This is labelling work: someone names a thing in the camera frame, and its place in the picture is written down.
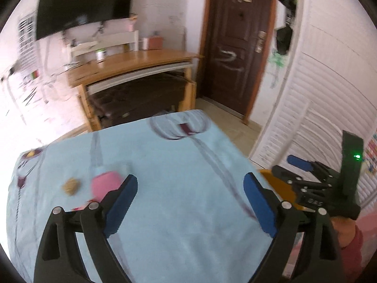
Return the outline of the red sleeve forearm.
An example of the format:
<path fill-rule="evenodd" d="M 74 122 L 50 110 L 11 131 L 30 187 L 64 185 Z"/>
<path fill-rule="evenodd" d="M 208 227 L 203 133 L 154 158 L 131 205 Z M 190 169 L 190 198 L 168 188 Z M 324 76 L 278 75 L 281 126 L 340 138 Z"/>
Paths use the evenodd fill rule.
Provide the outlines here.
<path fill-rule="evenodd" d="M 355 226 L 354 238 L 348 246 L 341 249 L 346 282 L 355 282 L 363 271 L 361 253 L 363 241 L 361 230 Z"/>

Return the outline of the right hand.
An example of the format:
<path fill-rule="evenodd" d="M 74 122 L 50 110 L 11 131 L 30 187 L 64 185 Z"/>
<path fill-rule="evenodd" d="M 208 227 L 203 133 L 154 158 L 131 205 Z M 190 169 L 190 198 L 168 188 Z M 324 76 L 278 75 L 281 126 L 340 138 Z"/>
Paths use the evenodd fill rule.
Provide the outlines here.
<path fill-rule="evenodd" d="M 356 222 L 351 218 L 342 216 L 334 216 L 331 217 L 330 220 L 337 233 L 340 247 L 347 247 L 356 235 Z"/>

